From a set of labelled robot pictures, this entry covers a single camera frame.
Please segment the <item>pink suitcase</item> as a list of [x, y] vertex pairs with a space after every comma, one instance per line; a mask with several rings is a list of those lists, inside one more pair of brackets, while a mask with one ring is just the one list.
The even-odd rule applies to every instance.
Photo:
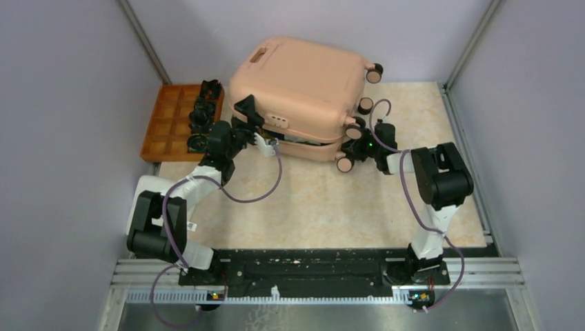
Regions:
[[373, 108], [364, 87], [379, 83], [383, 73], [381, 64], [356, 52], [274, 36], [230, 78], [229, 105], [232, 115], [244, 120], [234, 104], [253, 94], [265, 119], [262, 131], [279, 140], [282, 154], [337, 165], [347, 125]]

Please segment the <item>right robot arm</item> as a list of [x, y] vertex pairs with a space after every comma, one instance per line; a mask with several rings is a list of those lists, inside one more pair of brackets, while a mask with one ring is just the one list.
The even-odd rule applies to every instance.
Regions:
[[348, 140], [341, 145], [343, 156], [337, 160], [340, 172], [351, 170], [356, 161], [372, 158], [380, 172], [398, 174], [402, 184], [406, 174], [414, 174], [424, 202], [424, 213], [415, 215], [420, 231], [409, 243], [404, 261], [389, 264], [388, 282], [423, 284], [439, 277], [450, 221], [474, 190], [473, 179], [457, 146], [446, 142], [433, 148], [398, 152], [394, 125], [379, 121], [370, 130], [362, 119], [347, 125], [346, 136]]

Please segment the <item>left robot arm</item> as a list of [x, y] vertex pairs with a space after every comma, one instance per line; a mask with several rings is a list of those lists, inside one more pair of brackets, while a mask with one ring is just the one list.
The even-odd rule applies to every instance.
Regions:
[[235, 171], [235, 157], [248, 146], [267, 157], [280, 156], [278, 140], [261, 135], [265, 120], [257, 112], [254, 96], [236, 102], [234, 109], [245, 119], [233, 117], [212, 124], [204, 156], [191, 173], [176, 182], [148, 175], [140, 178], [128, 219], [126, 247], [131, 253], [172, 263], [184, 271], [195, 269], [205, 285], [218, 282], [221, 266], [214, 262], [212, 248], [188, 239], [191, 213], [218, 190], [237, 203], [256, 202], [238, 199], [225, 188]]

